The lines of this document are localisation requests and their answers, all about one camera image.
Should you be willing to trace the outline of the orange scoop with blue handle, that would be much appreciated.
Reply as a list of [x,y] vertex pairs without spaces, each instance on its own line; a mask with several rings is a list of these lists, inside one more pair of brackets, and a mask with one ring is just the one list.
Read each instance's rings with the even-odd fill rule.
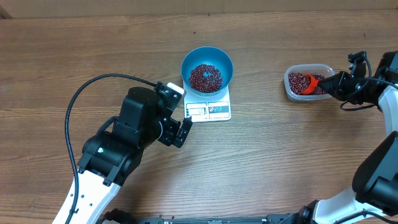
[[301,95],[310,95],[311,93],[313,93],[316,89],[316,87],[318,86],[318,82],[319,80],[317,80],[313,75],[311,74],[305,74],[305,77],[310,79],[310,83],[308,85],[308,87],[306,89],[304,89],[304,91],[301,91],[300,94]]

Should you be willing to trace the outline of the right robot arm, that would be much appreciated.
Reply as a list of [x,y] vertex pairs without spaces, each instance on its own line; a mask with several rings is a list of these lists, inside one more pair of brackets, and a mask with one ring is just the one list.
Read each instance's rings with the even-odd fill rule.
[[397,52],[386,52],[373,71],[366,52],[348,55],[349,71],[317,85],[353,110],[377,107],[387,137],[358,167],[352,186],[326,200],[314,200],[282,223],[355,223],[397,215]]

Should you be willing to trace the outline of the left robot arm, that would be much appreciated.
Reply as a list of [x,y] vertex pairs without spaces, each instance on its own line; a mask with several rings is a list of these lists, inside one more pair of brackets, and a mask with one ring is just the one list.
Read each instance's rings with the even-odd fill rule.
[[154,141],[182,147],[192,121],[176,121],[171,115],[185,95],[173,83],[158,82],[152,90],[130,88],[120,114],[108,119],[83,145],[78,176],[54,223],[96,223],[141,163],[145,148]]

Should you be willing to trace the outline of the white digital kitchen scale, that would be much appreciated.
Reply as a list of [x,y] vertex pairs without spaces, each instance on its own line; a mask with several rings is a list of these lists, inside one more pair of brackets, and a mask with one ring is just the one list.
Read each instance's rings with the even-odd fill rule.
[[231,119],[228,87],[213,96],[197,95],[185,83],[183,89],[187,92],[183,102],[185,118],[191,118],[193,123],[229,121]]

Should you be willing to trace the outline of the red beans in bowl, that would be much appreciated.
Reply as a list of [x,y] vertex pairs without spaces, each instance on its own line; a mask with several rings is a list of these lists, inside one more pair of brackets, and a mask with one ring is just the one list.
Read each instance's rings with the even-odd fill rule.
[[199,64],[191,72],[188,82],[201,93],[214,93],[221,89],[223,76],[214,65]]

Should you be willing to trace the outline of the blue plastic bowl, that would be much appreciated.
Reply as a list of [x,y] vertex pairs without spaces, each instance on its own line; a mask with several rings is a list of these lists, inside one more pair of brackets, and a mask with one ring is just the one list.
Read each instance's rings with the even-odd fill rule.
[[[220,90],[214,93],[201,93],[191,88],[188,78],[190,76],[190,72],[199,64],[214,65],[221,72],[223,83]],[[185,56],[181,65],[183,83],[185,83],[194,93],[201,96],[213,96],[218,94],[221,90],[228,87],[233,79],[233,75],[234,65],[231,58],[227,53],[216,47],[206,46],[192,50]]]

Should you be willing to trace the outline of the clear plastic container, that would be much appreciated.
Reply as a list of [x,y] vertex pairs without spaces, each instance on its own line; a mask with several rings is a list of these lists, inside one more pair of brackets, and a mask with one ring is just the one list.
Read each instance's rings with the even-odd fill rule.
[[291,101],[304,102],[304,101],[315,101],[315,100],[325,100],[331,98],[331,95],[297,95],[295,94],[289,84],[289,74],[290,73],[317,73],[323,75],[325,78],[331,77],[335,74],[333,69],[326,64],[313,63],[313,64],[301,64],[291,66],[286,70],[284,74],[284,85],[287,98]]

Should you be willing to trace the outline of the red beans in container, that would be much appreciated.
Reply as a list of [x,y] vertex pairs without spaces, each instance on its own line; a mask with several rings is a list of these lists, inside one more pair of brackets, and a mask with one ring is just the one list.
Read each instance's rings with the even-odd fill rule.
[[[313,75],[319,81],[325,79],[323,75],[317,73],[309,73],[309,74]],[[300,92],[304,91],[304,89],[306,89],[310,83],[310,79],[305,77],[305,74],[294,73],[294,72],[288,74],[288,81],[291,91],[296,95],[301,95]],[[319,86],[317,86],[315,91],[310,95],[325,95],[325,94],[326,91],[322,90]]]

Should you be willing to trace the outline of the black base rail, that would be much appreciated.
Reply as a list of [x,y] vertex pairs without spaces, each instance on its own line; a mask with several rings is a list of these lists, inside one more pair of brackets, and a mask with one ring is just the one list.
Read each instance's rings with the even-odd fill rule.
[[270,214],[265,217],[233,217],[233,218],[182,218],[166,219],[134,218],[131,214],[115,208],[99,218],[96,224],[292,224],[310,223],[312,211],[303,207],[298,213]]

